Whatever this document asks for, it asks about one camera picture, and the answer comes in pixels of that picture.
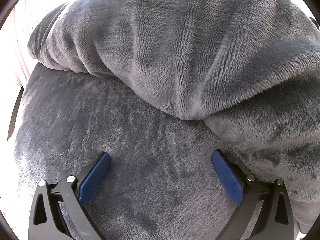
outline blue gripper pad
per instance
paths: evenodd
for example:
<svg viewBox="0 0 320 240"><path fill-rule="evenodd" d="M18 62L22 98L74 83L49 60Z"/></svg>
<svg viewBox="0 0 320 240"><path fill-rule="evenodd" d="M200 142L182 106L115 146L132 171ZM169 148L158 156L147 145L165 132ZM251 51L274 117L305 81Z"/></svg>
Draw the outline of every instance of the blue gripper pad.
<svg viewBox="0 0 320 240"><path fill-rule="evenodd" d="M230 168L228 161L219 150L212 153L211 161L230 200L240 206L243 200L243 185Z"/></svg>
<svg viewBox="0 0 320 240"><path fill-rule="evenodd" d="M78 197L81 206L92 201L109 169L110 161L110 155L104 153L81 183Z"/></svg>

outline round metal joint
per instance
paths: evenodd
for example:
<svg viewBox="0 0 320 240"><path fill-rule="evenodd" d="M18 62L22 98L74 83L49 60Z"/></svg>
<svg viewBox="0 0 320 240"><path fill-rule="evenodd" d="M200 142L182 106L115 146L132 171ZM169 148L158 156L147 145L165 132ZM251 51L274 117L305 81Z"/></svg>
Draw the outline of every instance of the round metal joint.
<svg viewBox="0 0 320 240"><path fill-rule="evenodd" d="M76 179L76 177L71 175L71 176L67 177L67 182L69 182L69 183L74 182L75 179Z"/></svg>
<svg viewBox="0 0 320 240"><path fill-rule="evenodd" d="M39 187L43 187L45 185L45 181L44 180L41 180L38 182L38 186Z"/></svg>
<svg viewBox="0 0 320 240"><path fill-rule="evenodd" d="M246 178L247 178L248 181L254 181L255 180L255 177L252 174L248 174L246 176Z"/></svg>
<svg viewBox="0 0 320 240"><path fill-rule="evenodd" d="M283 185L283 180L282 180L282 179L277 179L277 184L278 184L279 186L282 186L282 185Z"/></svg>

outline gray blanket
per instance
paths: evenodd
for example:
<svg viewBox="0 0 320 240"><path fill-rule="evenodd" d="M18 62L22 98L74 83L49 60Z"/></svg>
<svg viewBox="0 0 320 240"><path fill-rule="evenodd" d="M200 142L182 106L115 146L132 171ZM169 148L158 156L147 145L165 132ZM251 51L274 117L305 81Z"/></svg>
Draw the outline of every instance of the gray blanket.
<svg viewBox="0 0 320 240"><path fill-rule="evenodd" d="M214 239L235 209L210 163L221 148L285 181L297 230L320 213L320 33L289 0L74 0L28 48L55 70L24 94L23 197L105 150L87 209L107 239Z"/></svg>

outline fleece blanket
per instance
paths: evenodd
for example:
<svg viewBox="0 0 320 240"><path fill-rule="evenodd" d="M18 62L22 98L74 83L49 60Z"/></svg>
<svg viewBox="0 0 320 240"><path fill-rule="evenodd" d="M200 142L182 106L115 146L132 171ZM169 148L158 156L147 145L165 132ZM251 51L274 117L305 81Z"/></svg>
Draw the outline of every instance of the fleece blanket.
<svg viewBox="0 0 320 240"><path fill-rule="evenodd" d="M16 138L20 197L104 150L87 209L107 239L214 239L235 210L220 148L284 180L296 230L320 213L320 33L289 0L73 0L28 49L41 64Z"/></svg>

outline textured blue pad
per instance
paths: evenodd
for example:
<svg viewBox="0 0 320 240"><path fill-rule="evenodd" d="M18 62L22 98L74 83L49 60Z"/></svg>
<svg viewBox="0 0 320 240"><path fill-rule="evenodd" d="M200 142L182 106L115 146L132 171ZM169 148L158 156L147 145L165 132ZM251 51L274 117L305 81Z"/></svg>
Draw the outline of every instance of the textured blue pad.
<svg viewBox="0 0 320 240"><path fill-rule="evenodd" d="M230 200L240 206L243 200L243 185L219 151L212 153L211 160Z"/></svg>
<svg viewBox="0 0 320 240"><path fill-rule="evenodd" d="M109 169L110 161L110 155L108 153L104 153L81 183L78 197L78 201L81 206L91 202L93 199Z"/></svg>

